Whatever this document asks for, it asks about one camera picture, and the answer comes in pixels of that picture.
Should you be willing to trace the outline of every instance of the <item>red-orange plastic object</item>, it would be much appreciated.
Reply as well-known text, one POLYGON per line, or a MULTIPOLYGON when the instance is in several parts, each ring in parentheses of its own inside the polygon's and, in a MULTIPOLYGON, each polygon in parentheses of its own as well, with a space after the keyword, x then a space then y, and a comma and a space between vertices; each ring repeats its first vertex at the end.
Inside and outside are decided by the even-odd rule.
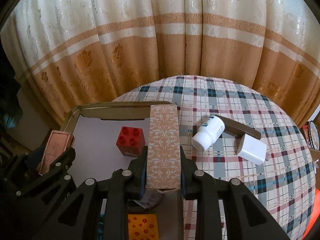
POLYGON ((145 143, 146 141, 141 128, 123 126, 116 145, 123 155, 139 157, 145 143))
POLYGON ((306 231, 304 232, 302 239, 305 238, 305 236, 309 233, 310 229, 316 222, 319 215, 320 215, 320 190, 316 188, 316 197, 315 197, 315 202, 313 204, 313 210, 311 213, 309 224, 307 226, 306 231))

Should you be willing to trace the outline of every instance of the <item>orange and white curtain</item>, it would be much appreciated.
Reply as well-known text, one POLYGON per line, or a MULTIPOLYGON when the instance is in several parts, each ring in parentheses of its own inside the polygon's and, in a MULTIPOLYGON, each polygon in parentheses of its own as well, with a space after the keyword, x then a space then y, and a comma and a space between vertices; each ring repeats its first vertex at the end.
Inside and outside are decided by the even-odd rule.
POLYGON ((301 126, 320 103, 319 38, 303 0, 21 0, 1 31, 58 124, 75 105, 196 74, 253 88, 301 126))

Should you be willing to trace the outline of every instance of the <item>table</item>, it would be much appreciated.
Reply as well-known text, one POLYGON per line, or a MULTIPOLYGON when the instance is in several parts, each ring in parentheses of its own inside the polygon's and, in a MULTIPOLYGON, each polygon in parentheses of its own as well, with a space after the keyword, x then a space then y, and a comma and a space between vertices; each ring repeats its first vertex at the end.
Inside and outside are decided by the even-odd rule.
MULTIPOLYGON (((315 198, 315 172, 310 151, 292 119, 260 93, 233 81, 175 76, 128 92, 115 101, 169 101, 179 114, 180 144, 187 158, 214 178, 238 178, 255 194, 291 239, 301 239, 307 228, 315 198), (237 140, 222 138, 201 153, 191 139, 205 119, 214 114, 234 119, 261 132, 267 144, 263 165, 236 157, 237 140)), ((226 236, 223 204, 222 234, 226 236)), ((196 201, 184 202, 185 239, 194 239, 196 201)))

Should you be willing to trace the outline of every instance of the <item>lego stud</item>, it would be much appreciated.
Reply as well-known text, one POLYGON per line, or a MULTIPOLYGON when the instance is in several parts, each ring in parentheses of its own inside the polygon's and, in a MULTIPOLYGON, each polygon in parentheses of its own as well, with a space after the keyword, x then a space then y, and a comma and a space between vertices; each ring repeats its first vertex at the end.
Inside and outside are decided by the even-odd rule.
POLYGON ((123 136, 120 136, 120 137, 119 137, 119 142, 120 142, 120 143, 125 143, 125 138, 124 138, 123 136))
POLYGON ((128 134, 129 133, 129 129, 127 127, 122 127, 122 132, 123 134, 128 134))
POLYGON ((91 179, 91 178, 90 179, 86 179, 85 183, 86 183, 86 185, 91 186, 91 185, 94 184, 94 179, 91 179))
POLYGON ((235 186, 238 186, 238 185, 240 185, 240 180, 239 180, 239 179, 232 179, 232 180, 231 180, 231 183, 232 183, 233 185, 235 185, 235 186))
POLYGON ((123 176, 126 176, 126 177, 127 177, 127 176, 130 176, 131 173, 132 173, 132 172, 131 172, 130 170, 122 171, 122 175, 123 175, 123 176))
POLYGON ((132 130, 132 134, 133 134, 134 136, 138 136, 140 133, 139 133, 139 130, 138 130, 137 128, 134 128, 134 129, 132 130))
POLYGON ((135 140, 135 138, 130 138, 129 142, 131 146, 137 145, 137 141, 135 140))
POLYGON ((198 177, 201 177, 201 176, 204 175, 204 172, 200 171, 200 170, 197 170, 197 171, 195 171, 195 175, 198 176, 198 177))

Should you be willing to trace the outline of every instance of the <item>small white box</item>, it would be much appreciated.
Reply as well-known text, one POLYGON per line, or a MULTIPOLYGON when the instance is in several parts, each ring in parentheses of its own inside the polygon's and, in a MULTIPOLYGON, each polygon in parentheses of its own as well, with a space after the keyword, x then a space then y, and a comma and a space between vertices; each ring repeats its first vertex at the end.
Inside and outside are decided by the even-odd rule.
POLYGON ((257 165, 263 164, 266 159, 267 146, 260 140, 245 134, 241 138, 237 156, 257 165))

